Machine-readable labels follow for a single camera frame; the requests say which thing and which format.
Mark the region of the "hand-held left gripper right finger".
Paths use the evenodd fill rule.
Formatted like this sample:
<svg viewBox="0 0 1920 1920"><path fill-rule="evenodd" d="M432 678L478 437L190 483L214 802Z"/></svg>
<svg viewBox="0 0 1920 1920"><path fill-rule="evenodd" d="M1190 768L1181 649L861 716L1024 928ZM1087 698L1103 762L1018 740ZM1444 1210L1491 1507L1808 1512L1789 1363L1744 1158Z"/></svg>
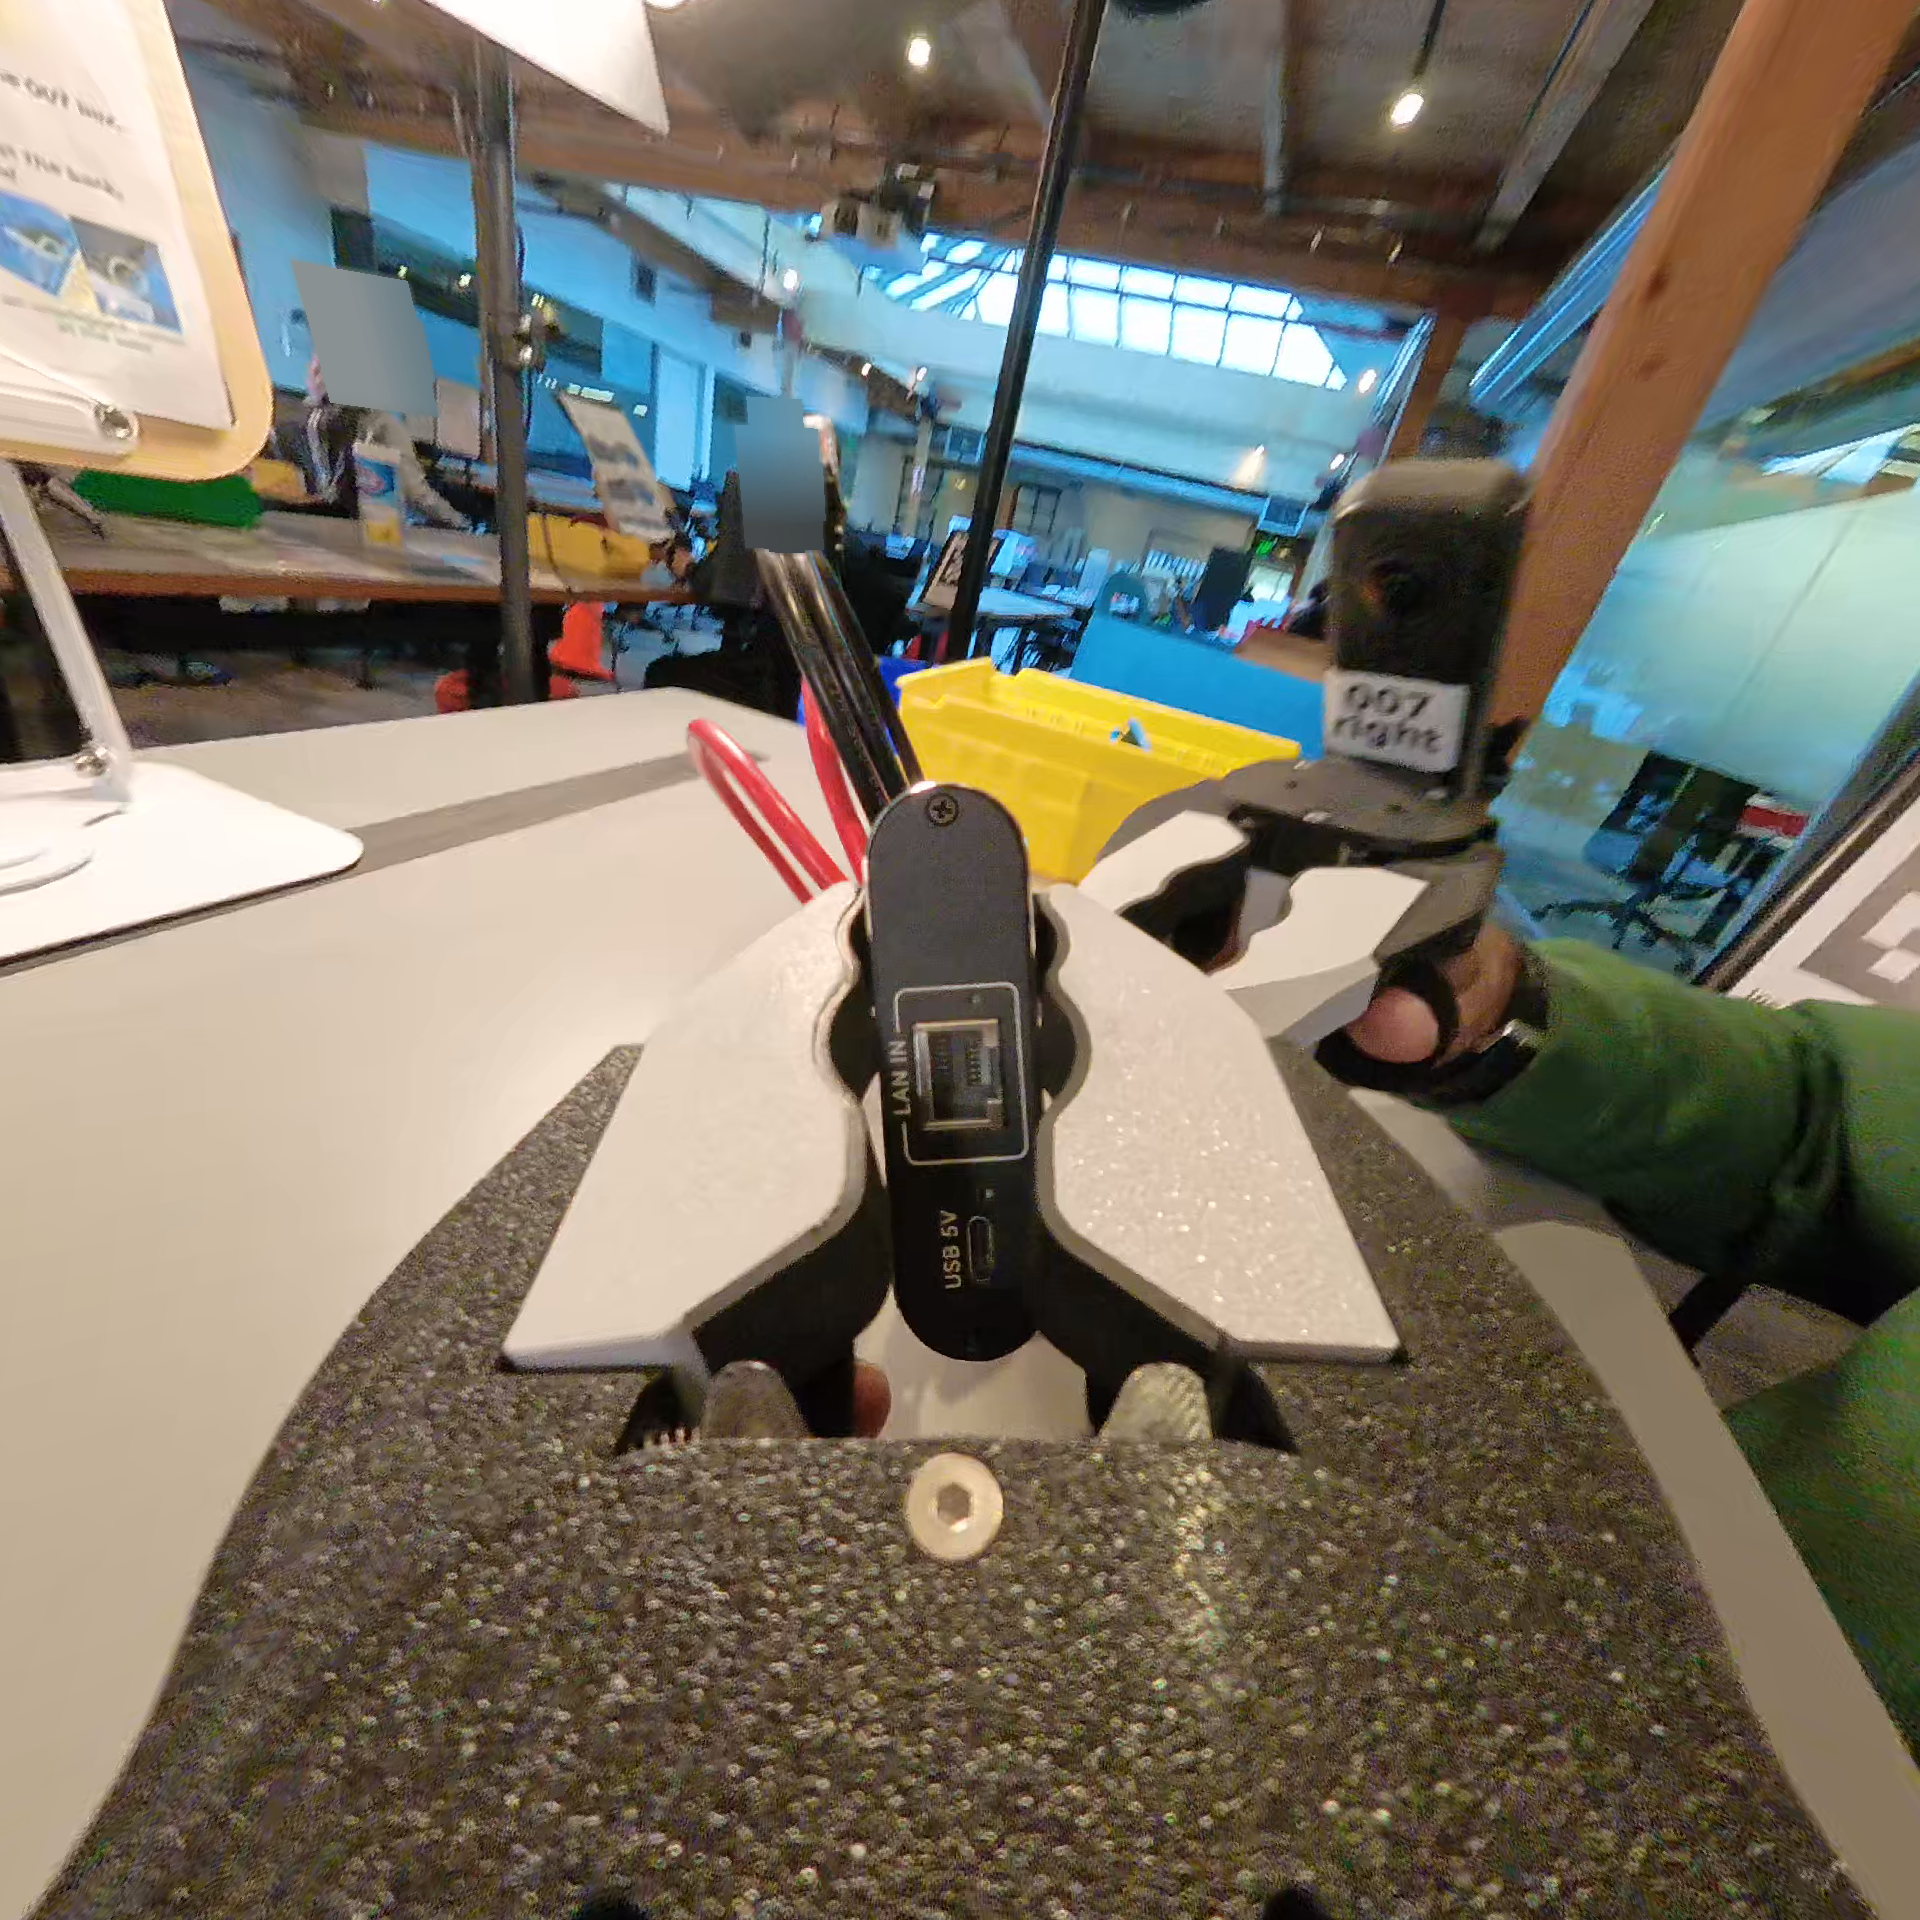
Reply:
<svg viewBox="0 0 1920 1920"><path fill-rule="evenodd" d="M1071 884L1037 899L1071 1069L1040 1211L1166 1331L1248 1360L1389 1363L1398 1331L1256 1022Z"/></svg>

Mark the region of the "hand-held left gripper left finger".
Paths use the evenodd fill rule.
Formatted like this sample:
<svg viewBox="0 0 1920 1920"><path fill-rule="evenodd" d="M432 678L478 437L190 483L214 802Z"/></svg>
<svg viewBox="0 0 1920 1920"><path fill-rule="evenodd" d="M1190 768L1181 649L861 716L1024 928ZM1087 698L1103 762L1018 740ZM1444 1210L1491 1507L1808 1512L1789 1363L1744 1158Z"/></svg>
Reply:
<svg viewBox="0 0 1920 1920"><path fill-rule="evenodd" d="M871 1130L831 1057L856 908L830 886L640 1046L503 1339L512 1370L816 1377L852 1350L894 1275Z"/></svg>

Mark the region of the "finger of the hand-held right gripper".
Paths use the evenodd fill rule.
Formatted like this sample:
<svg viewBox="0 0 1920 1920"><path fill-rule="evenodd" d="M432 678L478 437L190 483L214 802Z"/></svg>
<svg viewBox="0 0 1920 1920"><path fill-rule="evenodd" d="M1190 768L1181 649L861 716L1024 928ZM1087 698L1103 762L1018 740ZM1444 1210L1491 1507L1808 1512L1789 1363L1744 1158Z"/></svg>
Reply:
<svg viewBox="0 0 1920 1920"><path fill-rule="evenodd" d="M1198 969L1226 969L1282 924L1282 876L1255 837L1192 809L1110 849L1076 886Z"/></svg>
<svg viewBox="0 0 1920 1920"><path fill-rule="evenodd" d="M1380 948L1431 883L1372 867L1307 868L1230 962L1230 1000L1267 1040L1317 1050L1373 1001Z"/></svg>

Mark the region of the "black ethernet adapter hub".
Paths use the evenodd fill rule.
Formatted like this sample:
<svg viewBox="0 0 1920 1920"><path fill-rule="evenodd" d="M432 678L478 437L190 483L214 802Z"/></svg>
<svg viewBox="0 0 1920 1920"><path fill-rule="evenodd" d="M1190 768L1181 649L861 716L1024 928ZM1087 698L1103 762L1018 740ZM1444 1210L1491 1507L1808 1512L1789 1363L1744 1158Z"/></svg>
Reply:
<svg viewBox="0 0 1920 1920"><path fill-rule="evenodd" d="M877 819L864 886L894 1299L962 1363L1034 1338L1040 966L1024 837L1004 804L917 785Z"/></svg>

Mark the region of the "person's right hand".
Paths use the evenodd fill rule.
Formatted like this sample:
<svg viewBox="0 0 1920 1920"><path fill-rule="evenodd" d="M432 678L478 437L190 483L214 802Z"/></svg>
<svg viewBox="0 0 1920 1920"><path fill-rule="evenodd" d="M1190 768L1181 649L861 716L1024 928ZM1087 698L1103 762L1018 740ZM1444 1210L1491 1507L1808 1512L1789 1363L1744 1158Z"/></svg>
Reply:
<svg viewBox="0 0 1920 1920"><path fill-rule="evenodd" d="M1341 1036L1380 1068L1429 1072L1487 1050L1506 1026L1519 990L1525 941L1498 921L1479 926L1469 946L1431 964L1444 990L1410 985L1410 976L1373 993Z"/></svg>

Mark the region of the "yellow plastic bin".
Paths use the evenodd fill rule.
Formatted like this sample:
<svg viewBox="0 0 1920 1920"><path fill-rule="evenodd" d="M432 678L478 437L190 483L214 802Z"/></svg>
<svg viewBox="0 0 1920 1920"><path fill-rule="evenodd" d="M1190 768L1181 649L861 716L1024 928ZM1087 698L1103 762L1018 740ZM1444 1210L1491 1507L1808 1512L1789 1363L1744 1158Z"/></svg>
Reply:
<svg viewBox="0 0 1920 1920"><path fill-rule="evenodd" d="M1282 737L984 658L902 676L896 705L923 776L1004 804L1037 881L1082 881L1151 801L1303 754Z"/></svg>

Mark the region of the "black metal pole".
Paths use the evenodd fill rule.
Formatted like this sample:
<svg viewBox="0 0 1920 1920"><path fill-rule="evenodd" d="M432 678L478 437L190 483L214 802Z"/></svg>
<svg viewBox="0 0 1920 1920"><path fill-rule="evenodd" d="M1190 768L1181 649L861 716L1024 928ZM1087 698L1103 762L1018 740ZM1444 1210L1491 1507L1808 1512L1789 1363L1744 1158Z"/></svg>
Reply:
<svg viewBox="0 0 1920 1920"><path fill-rule="evenodd" d="M1015 306L1005 325L992 419L982 438L976 496L971 505L962 564L944 626L942 661L964 661L974 653L981 596L990 577L992 541L1005 470L1013 459L1024 387L1040 331L1040 308L1050 283L1050 262L1071 185L1076 146L1086 118L1087 85L1098 59L1098 38L1108 12L1107 2L1075 2L1067 13L1062 57L1054 82L1046 138L1040 156L1036 194L1015 280Z"/></svg>
<svg viewBox="0 0 1920 1920"><path fill-rule="evenodd" d="M533 331L522 299L512 54L471 37L471 206L482 348L494 421L496 554L500 569L499 688L506 705L547 698L535 628L524 374Z"/></svg>

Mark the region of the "framed printed tag board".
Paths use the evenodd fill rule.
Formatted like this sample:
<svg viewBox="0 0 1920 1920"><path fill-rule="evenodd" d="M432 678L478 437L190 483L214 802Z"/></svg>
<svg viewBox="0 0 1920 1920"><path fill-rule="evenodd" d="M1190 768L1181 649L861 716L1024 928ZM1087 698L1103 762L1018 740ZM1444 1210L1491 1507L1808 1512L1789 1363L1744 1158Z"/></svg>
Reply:
<svg viewBox="0 0 1920 1920"><path fill-rule="evenodd" d="M1771 1006L1832 1001L1916 1016L1916 683L1696 984Z"/></svg>

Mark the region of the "yellow box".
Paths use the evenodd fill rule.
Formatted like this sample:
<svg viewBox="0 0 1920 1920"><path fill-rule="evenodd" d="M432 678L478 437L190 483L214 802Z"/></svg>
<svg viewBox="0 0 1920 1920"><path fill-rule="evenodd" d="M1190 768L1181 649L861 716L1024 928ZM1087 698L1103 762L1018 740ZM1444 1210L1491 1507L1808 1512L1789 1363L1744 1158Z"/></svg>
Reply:
<svg viewBox="0 0 1920 1920"><path fill-rule="evenodd" d="M566 584L635 585L654 564L654 541L595 520L531 513L525 534L531 563Z"/></svg>

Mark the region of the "white sign board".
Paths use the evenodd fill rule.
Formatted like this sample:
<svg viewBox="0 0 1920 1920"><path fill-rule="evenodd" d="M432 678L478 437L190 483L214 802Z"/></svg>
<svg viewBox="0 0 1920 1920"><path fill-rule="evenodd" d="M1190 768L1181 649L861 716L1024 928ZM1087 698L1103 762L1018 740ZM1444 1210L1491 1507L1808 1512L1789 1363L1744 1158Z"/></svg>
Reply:
<svg viewBox="0 0 1920 1920"><path fill-rule="evenodd" d="M584 446L608 529L647 545L670 540L680 526L680 513L640 446L634 413L615 401L574 389L559 389L558 403Z"/></svg>

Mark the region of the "wooden work table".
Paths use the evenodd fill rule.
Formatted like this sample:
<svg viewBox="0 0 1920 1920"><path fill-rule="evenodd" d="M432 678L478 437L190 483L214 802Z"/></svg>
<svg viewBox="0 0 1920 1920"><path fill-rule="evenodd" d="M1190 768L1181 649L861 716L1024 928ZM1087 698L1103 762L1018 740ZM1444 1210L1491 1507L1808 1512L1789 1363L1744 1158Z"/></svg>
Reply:
<svg viewBox="0 0 1920 1920"><path fill-rule="evenodd" d="M496 545L482 534L414 530L384 546L346 520L291 513L248 529L108 515L92 530L62 507L44 530L77 594L450 606L500 596Z"/></svg>

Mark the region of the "bright ceiling light panel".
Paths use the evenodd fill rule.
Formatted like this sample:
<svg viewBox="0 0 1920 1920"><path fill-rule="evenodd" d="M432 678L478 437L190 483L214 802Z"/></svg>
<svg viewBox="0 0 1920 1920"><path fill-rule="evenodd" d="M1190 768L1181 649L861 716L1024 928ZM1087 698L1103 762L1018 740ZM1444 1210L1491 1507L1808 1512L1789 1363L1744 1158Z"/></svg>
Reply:
<svg viewBox="0 0 1920 1920"><path fill-rule="evenodd" d="M554 81L654 136L670 131L644 2L434 2Z"/></svg>

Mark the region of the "instruction sheet on stand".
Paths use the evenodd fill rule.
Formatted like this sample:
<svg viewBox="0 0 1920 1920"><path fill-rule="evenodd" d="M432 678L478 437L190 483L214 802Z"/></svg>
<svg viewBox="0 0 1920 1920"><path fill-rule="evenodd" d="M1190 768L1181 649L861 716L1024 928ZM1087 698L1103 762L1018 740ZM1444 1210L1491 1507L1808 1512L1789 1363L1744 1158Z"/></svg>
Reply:
<svg viewBox="0 0 1920 1920"><path fill-rule="evenodd" d="M239 474L271 379L175 37L156 2L3 6L5 590L77 716L5 766L6 964L332 881L350 833L135 754L27 468Z"/></svg>

